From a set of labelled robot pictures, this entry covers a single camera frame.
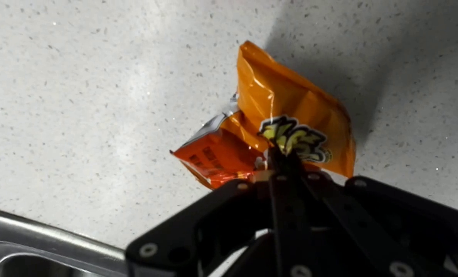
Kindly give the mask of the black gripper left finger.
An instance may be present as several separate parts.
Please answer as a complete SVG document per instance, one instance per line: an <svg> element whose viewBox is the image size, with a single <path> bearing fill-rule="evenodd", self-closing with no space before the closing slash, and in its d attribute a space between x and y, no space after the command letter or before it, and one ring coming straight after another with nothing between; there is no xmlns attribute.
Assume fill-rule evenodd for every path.
<svg viewBox="0 0 458 277"><path fill-rule="evenodd" d="M207 277L270 224L268 183L227 181L134 238L128 277Z"/></svg>

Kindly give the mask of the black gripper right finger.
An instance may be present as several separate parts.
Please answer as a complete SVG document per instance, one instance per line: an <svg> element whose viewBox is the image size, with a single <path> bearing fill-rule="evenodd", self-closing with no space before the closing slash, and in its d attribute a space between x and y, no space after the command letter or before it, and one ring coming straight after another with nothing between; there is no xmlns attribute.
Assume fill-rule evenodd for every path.
<svg viewBox="0 0 458 277"><path fill-rule="evenodd" d="M367 177L339 186L276 147L268 163L282 275L458 277L458 209Z"/></svg>

